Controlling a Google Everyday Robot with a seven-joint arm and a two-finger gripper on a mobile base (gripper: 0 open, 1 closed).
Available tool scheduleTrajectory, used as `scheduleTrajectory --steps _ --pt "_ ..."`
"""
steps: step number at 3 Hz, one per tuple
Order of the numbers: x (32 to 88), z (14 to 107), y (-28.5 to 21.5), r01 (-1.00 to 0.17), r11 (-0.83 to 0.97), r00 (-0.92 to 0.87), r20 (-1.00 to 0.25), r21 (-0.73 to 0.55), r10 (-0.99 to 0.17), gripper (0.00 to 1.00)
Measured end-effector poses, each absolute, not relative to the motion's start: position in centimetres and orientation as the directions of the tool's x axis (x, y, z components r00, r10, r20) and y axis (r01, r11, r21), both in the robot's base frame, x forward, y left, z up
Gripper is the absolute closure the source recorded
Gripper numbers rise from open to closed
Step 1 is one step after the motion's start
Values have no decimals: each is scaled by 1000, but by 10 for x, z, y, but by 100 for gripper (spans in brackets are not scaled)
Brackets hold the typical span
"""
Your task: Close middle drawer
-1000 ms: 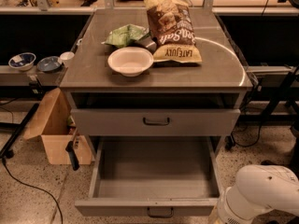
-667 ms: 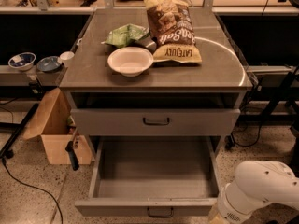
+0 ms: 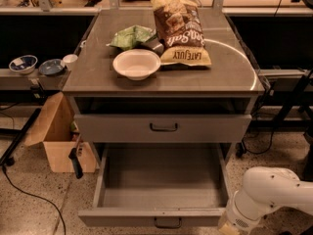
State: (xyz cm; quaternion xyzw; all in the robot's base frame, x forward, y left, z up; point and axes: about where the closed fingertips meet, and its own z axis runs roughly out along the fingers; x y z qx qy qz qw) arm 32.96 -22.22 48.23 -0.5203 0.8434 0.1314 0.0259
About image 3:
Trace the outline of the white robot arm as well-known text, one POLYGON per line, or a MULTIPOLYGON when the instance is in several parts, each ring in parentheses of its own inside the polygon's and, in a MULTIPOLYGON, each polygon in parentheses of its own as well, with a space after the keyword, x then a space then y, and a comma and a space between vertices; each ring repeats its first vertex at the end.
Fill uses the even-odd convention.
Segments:
POLYGON ((242 188, 228 200, 218 221, 222 235, 249 234, 261 218, 280 208, 313 214, 313 183, 302 181, 290 169, 255 166, 243 176, 242 188))

